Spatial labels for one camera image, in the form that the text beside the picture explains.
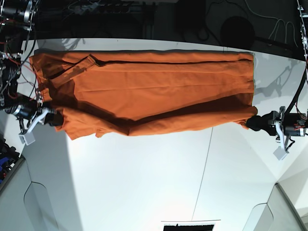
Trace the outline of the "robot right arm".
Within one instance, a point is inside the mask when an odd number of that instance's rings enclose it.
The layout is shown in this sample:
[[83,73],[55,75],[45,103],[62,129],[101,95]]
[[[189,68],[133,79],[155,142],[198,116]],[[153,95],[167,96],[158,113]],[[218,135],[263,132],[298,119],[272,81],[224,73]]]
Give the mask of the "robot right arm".
[[29,96],[18,93],[18,79],[22,68],[34,71],[28,61],[22,58],[31,35],[36,35],[33,22],[39,10],[39,0],[2,0],[0,2],[0,109],[16,117],[21,134],[25,135],[38,123],[60,126],[63,116],[48,103],[31,83]]

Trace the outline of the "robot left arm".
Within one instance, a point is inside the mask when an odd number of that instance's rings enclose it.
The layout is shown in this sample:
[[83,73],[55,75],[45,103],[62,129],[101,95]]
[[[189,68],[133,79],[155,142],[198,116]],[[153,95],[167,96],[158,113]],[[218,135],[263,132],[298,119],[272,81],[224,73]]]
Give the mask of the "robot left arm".
[[289,154],[289,149],[295,143],[293,137],[308,135],[308,114],[304,114],[298,109],[299,96],[308,83],[308,30],[306,29],[308,25],[308,5],[303,0],[297,0],[296,6],[299,13],[299,31],[305,59],[305,70],[299,86],[288,107],[281,106],[278,112],[271,111],[263,116],[255,115],[246,122],[246,126],[253,131],[263,130],[270,136],[275,137],[279,147],[274,153],[280,160]]

